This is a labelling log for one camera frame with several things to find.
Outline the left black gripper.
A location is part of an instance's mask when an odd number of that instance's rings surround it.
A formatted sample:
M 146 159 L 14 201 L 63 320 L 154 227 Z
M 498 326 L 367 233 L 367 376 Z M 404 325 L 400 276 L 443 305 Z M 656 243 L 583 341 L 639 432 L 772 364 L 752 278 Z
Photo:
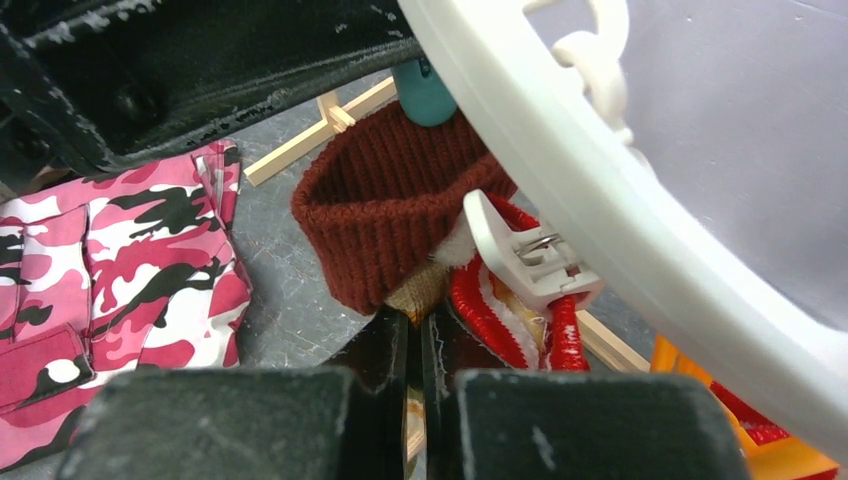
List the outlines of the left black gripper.
M 5 1 L 1 179 L 185 153 L 422 53 L 395 1 Z

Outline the white oval clip hanger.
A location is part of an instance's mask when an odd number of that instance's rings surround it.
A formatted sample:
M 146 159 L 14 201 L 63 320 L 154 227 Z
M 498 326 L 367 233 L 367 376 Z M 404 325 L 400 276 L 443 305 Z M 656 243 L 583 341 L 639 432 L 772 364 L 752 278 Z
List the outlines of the white oval clip hanger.
M 847 460 L 847 5 L 404 1 L 548 225 L 766 417 Z

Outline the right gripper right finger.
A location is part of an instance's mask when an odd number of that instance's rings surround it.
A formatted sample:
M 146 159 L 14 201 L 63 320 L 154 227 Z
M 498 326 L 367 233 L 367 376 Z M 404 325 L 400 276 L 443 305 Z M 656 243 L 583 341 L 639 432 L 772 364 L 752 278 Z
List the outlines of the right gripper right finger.
M 745 479 L 717 401 L 668 374 L 507 368 L 448 311 L 423 324 L 431 479 Z

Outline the teal clothes clip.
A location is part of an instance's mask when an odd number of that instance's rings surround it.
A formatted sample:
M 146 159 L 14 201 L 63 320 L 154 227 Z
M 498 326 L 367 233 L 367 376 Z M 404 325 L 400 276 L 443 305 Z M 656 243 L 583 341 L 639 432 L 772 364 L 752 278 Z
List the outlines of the teal clothes clip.
M 391 68 L 397 97 L 405 115 L 422 127 L 447 122 L 458 106 L 426 57 Z

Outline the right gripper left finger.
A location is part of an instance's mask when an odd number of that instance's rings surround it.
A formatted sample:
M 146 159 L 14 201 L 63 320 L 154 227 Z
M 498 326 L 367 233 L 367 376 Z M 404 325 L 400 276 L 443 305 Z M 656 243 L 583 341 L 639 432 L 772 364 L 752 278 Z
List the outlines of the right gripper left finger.
M 408 317 L 383 307 L 301 369 L 145 368 L 107 383 L 61 479 L 400 479 Z

